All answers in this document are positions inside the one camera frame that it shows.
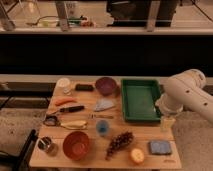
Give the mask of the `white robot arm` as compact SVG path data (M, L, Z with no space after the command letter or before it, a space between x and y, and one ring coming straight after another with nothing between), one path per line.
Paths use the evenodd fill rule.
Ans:
M203 90L205 85L206 77L198 69L186 70L165 81L164 93L155 102L162 114L162 132L171 130L183 107L200 114L213 124L213 96Z

